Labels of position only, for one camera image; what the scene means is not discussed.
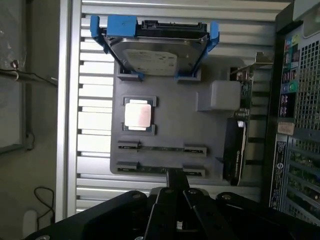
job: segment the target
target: hard drive label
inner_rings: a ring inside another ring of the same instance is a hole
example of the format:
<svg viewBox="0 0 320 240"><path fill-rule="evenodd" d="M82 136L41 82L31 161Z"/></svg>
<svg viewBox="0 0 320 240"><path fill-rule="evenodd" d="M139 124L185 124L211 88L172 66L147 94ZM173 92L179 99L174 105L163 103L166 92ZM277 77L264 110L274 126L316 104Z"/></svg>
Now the hard drive label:
<svg viewBox="0 0 320 240"><path fill-rule="evenodd" d="M172 76L176 73L177 55L164 51L123 51L129 64L138 73L157 76Z"/></svg>
<svg viewBox="0 0 320 240"><path fill-rule="evenodd" d="M282 189L286 166L286 150L287 142L276 142L269 207L279 211L281 210Z"/></svg>

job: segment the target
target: blue drive bracket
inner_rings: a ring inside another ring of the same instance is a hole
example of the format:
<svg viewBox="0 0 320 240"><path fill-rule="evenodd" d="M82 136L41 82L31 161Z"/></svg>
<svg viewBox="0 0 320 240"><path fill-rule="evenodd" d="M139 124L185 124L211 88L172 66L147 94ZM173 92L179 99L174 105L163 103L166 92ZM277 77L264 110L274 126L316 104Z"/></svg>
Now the blue drive bracket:
<svg viewBox="0 0 320 240"><path fill-rule="evenodd" d="M202 52L201 56L199 57L199 59L197 60L197 62L195 63L193 70L192 70L192 74L191 76L180 76L177 75L174 78L179 82L180 79L183 78L188 78L189 81L194 78L194 81L200 81L199 78L201 78L201 76L197 76L198 72L201 73L201 71L199 70L199 66L201 61L206 58L209 54L209 52L214 49L218 43L220 41L220 32L219 32L219 25L217 22L212 21L210 23L210 35L209 35L209 41L206 45L206 48L204 49L204 51Z"/></svg>
<svg viewBox="0 0 320 240"><path fill-rule="evenodd" d="M136 34L136 24L136 16L112 15L108 17L107 29L100 28L100 17L92 15L90 18L90 32L92 39L103 47L104 53L111 54L114 60L117 61L121 68L121 76L126 76L123 79L130 79L130 75L133 75L134 79L137 79L138 77L138 79L141 81L145 75L140 72L127 70L111 50L104 37L104 35L106 37L134 37Z"/></svg>

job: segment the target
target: black cable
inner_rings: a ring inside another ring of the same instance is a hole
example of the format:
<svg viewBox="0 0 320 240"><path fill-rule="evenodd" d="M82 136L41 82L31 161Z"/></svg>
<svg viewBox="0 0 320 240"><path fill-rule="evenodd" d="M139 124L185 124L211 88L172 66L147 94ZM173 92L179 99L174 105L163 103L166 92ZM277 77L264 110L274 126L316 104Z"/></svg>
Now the black cable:
<svg viewBox="0 0 320 240"><path fill-rule="evenodd" d="M47 190L47 191L50 191L52 193L51 205L47 204L44 200L41 199L41 197L37 193L38 190ZM37 229L39 230L40 219L43 218L44 216L46 216L50 212L52 212L51 224L54 223L54 219L56 217L56 212L54 210L55 192L49 187L38 186L33 190L33 194L36 197L36 199L39 200L40 203L42 203L43 205L45 205L48 208L48 210L45 213L43 213L42 215L38 216L37 219L36 219Z"/></svg>
<svg viewBox="0 0 320 240"><path fill-rule="evenodd" d="M45 78L39 76L38 74L36 74L34 72L26 72L26 71L19 71L19 70L15 70L15 69L2 69L2 68L0 68L0 71L3 71L3 72L17 72L18 74L33 75L33 76L36 76L38 79L41 79L41 80L43 80L43 81L45 81L45 82L47 82L49 84L54 85L55 87L57 86L53 82L51 82L48 79L45 79Z"/></svg>

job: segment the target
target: black mechanical arm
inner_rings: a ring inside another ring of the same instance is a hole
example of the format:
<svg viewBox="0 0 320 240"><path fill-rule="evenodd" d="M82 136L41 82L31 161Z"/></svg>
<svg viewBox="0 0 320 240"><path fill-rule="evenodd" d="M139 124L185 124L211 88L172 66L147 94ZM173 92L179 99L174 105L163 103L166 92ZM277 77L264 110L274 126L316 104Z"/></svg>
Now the black mechanical arm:
<svg viewBox="0 0 320 240"><path fill-rule="evenodd" d="M190 188L179 169L149 197L128 191L41 229L25 240L318 240L320 227L231 192Z"/></svg>

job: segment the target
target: hard drive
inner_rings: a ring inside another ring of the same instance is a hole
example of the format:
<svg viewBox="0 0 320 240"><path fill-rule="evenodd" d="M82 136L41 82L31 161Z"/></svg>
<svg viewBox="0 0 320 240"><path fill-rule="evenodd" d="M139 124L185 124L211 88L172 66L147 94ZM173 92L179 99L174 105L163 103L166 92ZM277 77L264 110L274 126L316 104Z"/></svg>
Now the hard drive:
<svg viewBox="0 0 320 240"><path fill-rule="evenodd" d="M219 28L210 24L160 23L136 16L108 16L107 28L91 16L92 38L118 62L121 73L194 77L201 60L219 43Z"/></svg>

